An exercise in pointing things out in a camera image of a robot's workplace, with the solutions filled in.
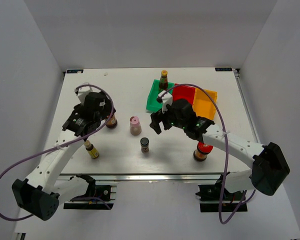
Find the red lid sauce jar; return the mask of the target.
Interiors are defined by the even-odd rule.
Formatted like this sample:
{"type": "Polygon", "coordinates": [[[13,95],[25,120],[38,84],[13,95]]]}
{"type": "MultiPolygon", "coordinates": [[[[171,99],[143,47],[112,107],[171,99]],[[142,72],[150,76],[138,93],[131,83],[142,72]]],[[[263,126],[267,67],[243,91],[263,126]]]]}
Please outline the red lid sauce jar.
{"type": "Polygon", "coordinates": [[[113,114],[112,116],[107,116],[106,118],[105,118],[105,122],[106,122],[106,127],[108,128],[108,129],[114,129],[114,128],[116,128],[117,127],[117,125],[118,125],[118,121],[117,121],[117,119],[116,119],[116,116],[115,116],[115,114],[113,114]]]}

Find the black cap pepper shaker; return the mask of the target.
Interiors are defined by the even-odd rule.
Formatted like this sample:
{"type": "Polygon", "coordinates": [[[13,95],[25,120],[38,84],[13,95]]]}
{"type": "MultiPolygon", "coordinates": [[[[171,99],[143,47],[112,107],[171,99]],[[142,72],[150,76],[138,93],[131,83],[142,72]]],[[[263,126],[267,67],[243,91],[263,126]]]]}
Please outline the black cap pepper shaker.
{"type": "Polygon", "coordinates": [[[149,139],[147,137],[142,137],[140,139],[140,147],[141,147],[141,152],[142,153],[148,153],[149,152],[149,139]]]}

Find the pink cap spice shaker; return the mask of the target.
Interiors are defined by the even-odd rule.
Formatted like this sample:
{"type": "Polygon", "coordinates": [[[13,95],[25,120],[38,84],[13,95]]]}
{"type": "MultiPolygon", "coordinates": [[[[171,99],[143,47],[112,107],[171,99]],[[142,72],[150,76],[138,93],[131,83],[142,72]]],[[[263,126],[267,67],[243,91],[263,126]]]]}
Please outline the pink cap spice shaker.
{"type": "Polygon", "coordinates": [[[133,136],[138,136],[142,132],[140,120],[137,116],[132,116],[129,120],[129,130],[133,136]]]}

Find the tall brown sauce bottle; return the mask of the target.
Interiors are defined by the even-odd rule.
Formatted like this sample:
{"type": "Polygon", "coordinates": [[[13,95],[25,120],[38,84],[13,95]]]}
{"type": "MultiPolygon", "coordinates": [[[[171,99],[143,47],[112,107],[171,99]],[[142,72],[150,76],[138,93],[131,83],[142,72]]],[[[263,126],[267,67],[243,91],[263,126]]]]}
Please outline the tall brown sauce bottle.
{"type": "Polygon", "coordinates": [[[166,91],[168,89],[168,71],[162,70],[158,84],[158,92],[166,91]]]}

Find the small yellow label bottle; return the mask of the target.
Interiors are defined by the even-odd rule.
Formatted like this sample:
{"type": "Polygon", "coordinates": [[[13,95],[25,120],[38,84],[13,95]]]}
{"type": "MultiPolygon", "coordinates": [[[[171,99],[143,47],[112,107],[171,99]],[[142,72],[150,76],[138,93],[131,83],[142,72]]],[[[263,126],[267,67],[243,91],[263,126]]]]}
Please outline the small yellow label bottle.
{"type": "Polygon", "coordinates": [[[92,159],[97,159],[99,157],[100,154],[98,150],[94,147],[94,145],[89,140],[86,140],[84,142],[84,147],[92,159]]]}

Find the red cap dark sauce jar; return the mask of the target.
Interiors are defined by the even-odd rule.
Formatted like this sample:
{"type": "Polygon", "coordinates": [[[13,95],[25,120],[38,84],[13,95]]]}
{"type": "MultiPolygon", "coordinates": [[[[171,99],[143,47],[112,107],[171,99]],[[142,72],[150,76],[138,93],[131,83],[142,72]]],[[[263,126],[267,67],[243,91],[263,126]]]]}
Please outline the red cap dark sauce jar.
{"type": "Polygon", "coordinates": [[[202,142],[198,142],[196,149],[193,152],[193,158],[197,162],[203,162],[207,159],[208,155],[212,152],[213,146],[202,142]]]}

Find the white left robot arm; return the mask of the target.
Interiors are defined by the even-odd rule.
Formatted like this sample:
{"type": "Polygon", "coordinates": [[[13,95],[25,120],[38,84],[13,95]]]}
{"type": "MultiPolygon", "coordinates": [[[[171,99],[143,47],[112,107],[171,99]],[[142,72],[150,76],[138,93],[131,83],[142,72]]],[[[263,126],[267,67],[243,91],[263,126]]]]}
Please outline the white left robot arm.
{"type": "Polygon", "coordinates": [[[71,157],[81,146],[88,146],[87,135],[100,127],[113,111],[111,100],[103,92],[89,92],[62,125],[55,143],[56,150],[48,153],[24,179],[16,179],[12,192],[17,205],[40,218],[50,219],[59,205],[76,198],[92,199],[96,181],[87,174],[76,174],[65,183],[55,183],[71,157]]]}

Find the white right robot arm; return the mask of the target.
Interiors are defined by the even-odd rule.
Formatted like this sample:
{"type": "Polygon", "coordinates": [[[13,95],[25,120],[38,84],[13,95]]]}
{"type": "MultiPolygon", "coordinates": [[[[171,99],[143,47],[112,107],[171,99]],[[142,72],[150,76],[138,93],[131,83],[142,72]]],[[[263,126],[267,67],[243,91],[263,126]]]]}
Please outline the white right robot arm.
{"type": "Polygon", "coordinates": [[[216,195],[226,200],[233,193],[257,190],[272,196],[290,173],[281,148],[270,142],[267,145],[248,141],[233,133],[224,132],[213,120],[197,116],[186,99],[173,101],[158,99],[162,108],[150,115],[150,127],[157,133],[172,127],[182,129],[192,140],[218,148],[248,166],[248,170],[231,172],[222,177],[215,188],[216,195]]]}

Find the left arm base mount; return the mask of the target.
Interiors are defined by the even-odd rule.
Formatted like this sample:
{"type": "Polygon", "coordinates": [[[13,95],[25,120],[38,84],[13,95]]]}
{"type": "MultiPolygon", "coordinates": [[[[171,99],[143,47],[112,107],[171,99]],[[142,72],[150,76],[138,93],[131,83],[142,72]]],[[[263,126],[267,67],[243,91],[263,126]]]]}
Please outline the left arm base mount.
{"type": "Polygon", "coordinates": [[[96,180],[86,174],[77,174],[88,183],[87,190],[84,195],[79,195],[72,200],[65,202],[63,208],[65,210],[111,210],[116,199],[115,185],[97,184],[96,180]]]}

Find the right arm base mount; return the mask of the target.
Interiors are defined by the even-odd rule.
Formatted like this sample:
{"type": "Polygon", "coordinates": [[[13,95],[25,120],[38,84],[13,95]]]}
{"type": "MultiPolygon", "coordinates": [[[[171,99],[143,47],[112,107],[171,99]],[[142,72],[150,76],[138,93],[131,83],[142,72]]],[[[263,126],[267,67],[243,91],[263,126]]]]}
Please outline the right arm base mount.
{"type": "MultiPolygon", "coordinates": [[[[198,192],[195,193],[199,200],[201,213],[217,213],[219,211],[220,193],[222,187],[223,174],[214,184],[201,184],[198,185],[198,192]]],[[[237,212],[247,212],[247,204],[244,203],[246,197],[243,191],[230,193],[224,189],[221,211],[223,213],[232,212],[242,199],[242,205],[237,209],[237,212]]]]}

